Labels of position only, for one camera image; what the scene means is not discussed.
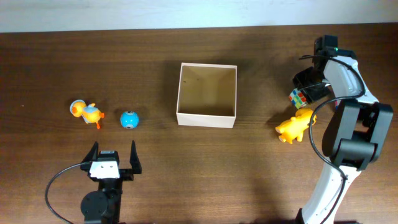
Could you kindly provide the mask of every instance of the wooden table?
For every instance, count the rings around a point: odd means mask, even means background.
[[[282,144],[274,127],[294,114],[291,79],[311,66],[297,59],[323,34],[355,51],[369,89],[398,111],[398,24],[1,34],[0,222],[61,223],[44,202],[50,178],[80,162],[95,141],[117,150],[127,168],[132,139],[143,173],[124,183],[124,222],[293,219],[323,164],[307,136]],[[181,62],[238,66],[233,129],[177,125]],[[70,114],[76,99],[105,113],[101,130]],[[141,117],[137,129],[121,127],[126,110]],[[318,115],[319,146],[332,114],[330,106]],[[351,186],[337,220],[398,219],[397,125],[394,115],[381,157]],[[54,182],[50,202],[82,223],[80,202],[96,189],[71,170]]]

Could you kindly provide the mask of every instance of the ball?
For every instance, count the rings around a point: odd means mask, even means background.
[[[125,111],[120,117],[120,123],[126,129],[136,128],[139,123],[138,114],[133,111]]]

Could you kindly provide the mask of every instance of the rubik's cube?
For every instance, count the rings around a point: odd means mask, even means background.
[[[289,95],[289,99],[291,100],[293,105],[296,106],[297,109],[303,108],[308,104],[307,99],[304,97],[303,93],[296,88]]]

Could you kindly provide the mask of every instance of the white box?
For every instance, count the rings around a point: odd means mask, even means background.
[[[235,65],[182,63],[178,125],[232,128],[236,119]]]

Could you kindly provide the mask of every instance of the orange and white toy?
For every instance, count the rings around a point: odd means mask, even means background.
[[[302,142],[304,131],[308,128],[312,113],[311,109],[298,109],[296,116],[282,122],[282,124],[275,128],[281,134],[279,140],[281,142],[287,141],[289,144],[293,144],[293,139]],[[314,117],[312,125],[315,124],[316,120],[317,116]]]
[[[86,106],[86,103],[83,100],[76,100],[70,105],[69,109],[75,117],[79,118],[82,116],[86,124],[96,123],[97,129],[100,129],[101,126],[98,124],[98,121],[101,118],[104,118],[105,114],[101,113],[101,111],[94,106],[95,103]]]

